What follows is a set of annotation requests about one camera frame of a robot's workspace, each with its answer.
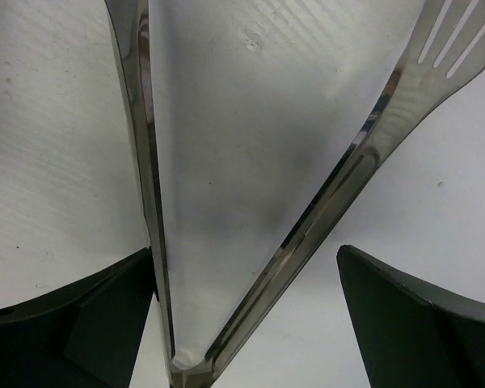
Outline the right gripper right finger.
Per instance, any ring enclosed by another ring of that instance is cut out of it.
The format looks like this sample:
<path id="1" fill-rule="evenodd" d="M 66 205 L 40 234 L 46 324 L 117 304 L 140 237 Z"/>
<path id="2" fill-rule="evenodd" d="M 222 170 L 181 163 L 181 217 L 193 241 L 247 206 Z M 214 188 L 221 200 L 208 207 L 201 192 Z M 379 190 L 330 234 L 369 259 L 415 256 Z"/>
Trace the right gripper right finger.
<path id="1" fill-rule="evenodd" d="M 350 245 L 336 259 L 372 387 L 485 387 L 485 303 Z"/>

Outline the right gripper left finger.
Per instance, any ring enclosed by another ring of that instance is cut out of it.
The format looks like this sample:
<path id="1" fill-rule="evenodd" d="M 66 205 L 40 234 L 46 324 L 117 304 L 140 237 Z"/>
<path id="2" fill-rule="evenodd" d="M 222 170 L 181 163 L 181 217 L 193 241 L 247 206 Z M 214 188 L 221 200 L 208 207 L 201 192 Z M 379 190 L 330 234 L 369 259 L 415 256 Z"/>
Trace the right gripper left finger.
<path id="1" fill-rule="evenodd" d="M 0 309 L 0 387 L 127 387 L 154 294 L 149 248 Z"/>

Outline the metal tongs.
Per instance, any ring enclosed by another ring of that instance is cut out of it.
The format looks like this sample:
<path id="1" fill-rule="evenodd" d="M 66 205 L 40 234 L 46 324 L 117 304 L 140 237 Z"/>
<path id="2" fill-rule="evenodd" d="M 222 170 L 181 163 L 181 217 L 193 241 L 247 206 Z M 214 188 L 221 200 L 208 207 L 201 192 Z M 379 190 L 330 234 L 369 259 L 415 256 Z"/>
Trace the metal tongs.
<path id="1" fill-rule="evenodd" d="M 485 70 L 485 1 L 109 1 L 169 387 L 210 387 Z"/>

